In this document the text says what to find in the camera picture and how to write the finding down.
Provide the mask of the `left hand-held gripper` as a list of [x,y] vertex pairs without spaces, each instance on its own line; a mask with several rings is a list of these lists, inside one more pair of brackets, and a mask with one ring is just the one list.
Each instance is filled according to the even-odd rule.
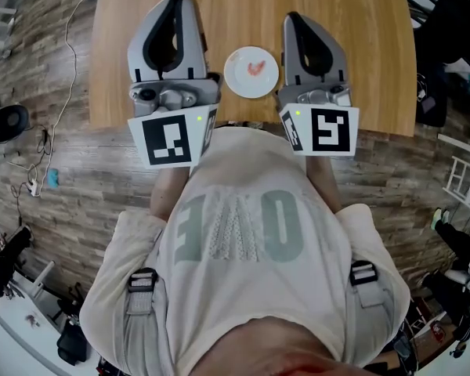
[[206,51],[195,0],[161,0],[131,40],[128,127],[145,168],[194,167],[208,150],[222,76]]

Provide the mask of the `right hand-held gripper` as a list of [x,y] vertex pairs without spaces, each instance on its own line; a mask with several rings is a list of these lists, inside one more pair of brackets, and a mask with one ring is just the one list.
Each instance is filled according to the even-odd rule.
[[275,99],[294,153],[352,157],[360,109],[352,104],[340,44],[316,21],[290,12],[283,22],[281,64],[284,84]]

